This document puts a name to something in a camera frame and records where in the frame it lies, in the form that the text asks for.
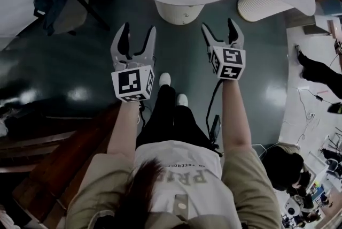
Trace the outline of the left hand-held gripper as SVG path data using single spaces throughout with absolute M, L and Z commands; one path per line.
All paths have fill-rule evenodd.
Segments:
M 114 66 L 111 77 L 115 96 L 122 102 L 138 102 L 150 99 L 155 80 L 154 65 L 156 58 L 154 49 L 156 37 L 157 30 L 154 26 L 151 26 L 141 51 L 134 53 L 133 57 L 135 59 L 131 60 L 129 54 L 129 23 L 125 22 L 117 31 L 110 48 Z M 132 70 L 116 71 L 115 66 L 120 61 L 137 62 L 145 66 Z

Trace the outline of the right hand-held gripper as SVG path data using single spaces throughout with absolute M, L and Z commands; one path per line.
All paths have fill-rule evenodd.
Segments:
M 234 20 L 228 18 L 228 42 L 217 40 L 211 29 L 204 22 L 201 31 L 210 51 L 209 62 L 218 79 L 239 80 L 246 66 L 246 51 L 243 50 L 244 35 Z

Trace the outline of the person's left hand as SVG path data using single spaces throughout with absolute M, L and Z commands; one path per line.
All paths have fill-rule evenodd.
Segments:
M 119 61 L 117 65 L 115 66 L 115 70 L 116 71 L 132 70 L 132 69 L 143 67 L 143 66 L 145 65 L 142 63 Z

